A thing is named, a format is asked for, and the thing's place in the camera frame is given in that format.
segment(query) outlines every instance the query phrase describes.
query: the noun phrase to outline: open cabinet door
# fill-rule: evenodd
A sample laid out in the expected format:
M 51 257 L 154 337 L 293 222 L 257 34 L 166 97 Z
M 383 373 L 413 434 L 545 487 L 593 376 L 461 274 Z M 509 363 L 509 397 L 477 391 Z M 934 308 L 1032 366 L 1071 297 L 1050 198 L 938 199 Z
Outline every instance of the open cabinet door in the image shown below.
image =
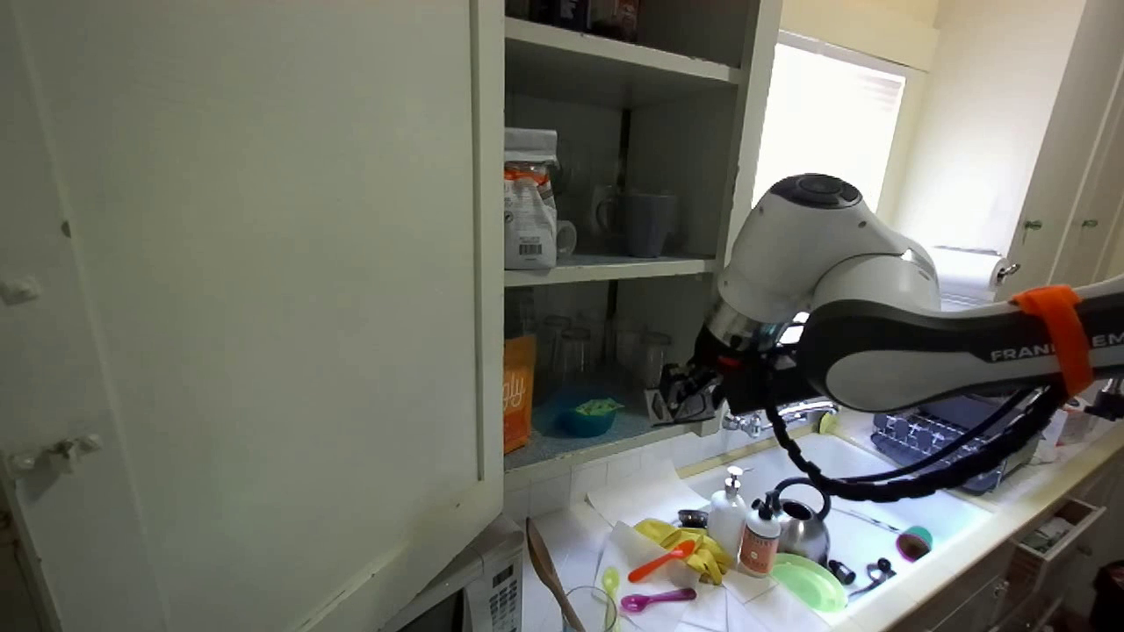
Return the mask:
M 60 630 L 381 630 L 504 503 L 504 16 L 0 4 L 0 448 Z

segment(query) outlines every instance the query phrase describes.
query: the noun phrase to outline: countertop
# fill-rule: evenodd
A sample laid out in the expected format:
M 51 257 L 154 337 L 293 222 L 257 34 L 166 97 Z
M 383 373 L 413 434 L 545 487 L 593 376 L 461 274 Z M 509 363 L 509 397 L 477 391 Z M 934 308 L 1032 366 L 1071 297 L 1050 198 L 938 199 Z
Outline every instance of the countertop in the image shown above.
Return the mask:
M 867 442 L 867 418 L 866 413 L 845 413 L 840 434 L 853 445 Z M 1124 445 L 1124 426 L 1096 426 L 1087 432 L 1082 442 L 1063 445 L 1057 460 L 1050 463 L 1030 463 L 1018 474 L 1012 474 L 998 490 L 991 495 L 957 495 L 976 508 L 986 514 L 986 522 L 975 531 L 975 537 L 962 537 L 957 550 L 934 550 L 917 563 L 917 569 L 895 576 L 878 593 L 858 600 L 847 609 L 845 620 L 810 618 L 810 624 L 799 630 L 889 630 L 899 618 L 906 618 L 915 609 L 941 593 L 957 576 L 975 569 L 985 554 L 1000 549 L 1009 537 L 1036 522 L 1044 514 L 1050 514 L 1057 503 L 1064 503 L 1082 482 L 1089 482 L 1101 467 L 1106 467 L 1119 448 Z M 622 490 L 632 495 L 636 507 L 646 507 L 649 487 Z M 611 534 L 611 521 L 604 508 L 593 508 L 592 503 L 573 503 L 563 514 L 533 516 L 540 537 L 551 549 L 556 569 L 563 576 L 563 585 L 573 593 L 578 611 L 587 613 L 587 620 L 602 620 L 602 603 L 593 600 L 593 581 L 599 563 L 604 554 L 604 541 Z M 756 620 L 759 630 L 794 630 L 789 600 L 769 600 Z M 533 569 L 525 572 L 525 630 L 551 632 L 563 630 L 559 603 L 540 585 Z

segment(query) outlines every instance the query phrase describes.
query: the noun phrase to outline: white bottle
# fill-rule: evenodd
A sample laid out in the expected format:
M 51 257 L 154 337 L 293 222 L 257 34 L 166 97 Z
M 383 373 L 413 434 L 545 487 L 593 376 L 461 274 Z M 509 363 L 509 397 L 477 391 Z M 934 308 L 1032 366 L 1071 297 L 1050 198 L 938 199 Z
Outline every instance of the white bottle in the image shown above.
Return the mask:
M 743 527 L 745 527 L 743 467 L 729 467 L 724 487 L 710 495 L 707 531 L 732 557 L 739 557 Z

